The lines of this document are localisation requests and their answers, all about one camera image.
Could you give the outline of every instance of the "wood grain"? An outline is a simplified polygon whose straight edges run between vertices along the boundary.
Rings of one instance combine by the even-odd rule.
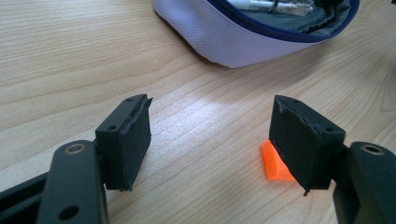
[[[354,141],[396,149],[396,18],[361,2],[336,38],[229,69],[200,57],[150,1],[0,2],[0,190],[93,140],[124,98],[147,93],[152,142],[132,192],[107,193],[111,223],[336,223],[332,190],[303,197],[263,175],[275,94],[298,98]]]

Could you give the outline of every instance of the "pencil case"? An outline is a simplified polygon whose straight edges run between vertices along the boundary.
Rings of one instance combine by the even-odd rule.
[[[154,10],[209,61],[231,68],[271,60],[340,34],[360,0],[327,0],[306,16],[237,9],[227,0],[153,0]]]

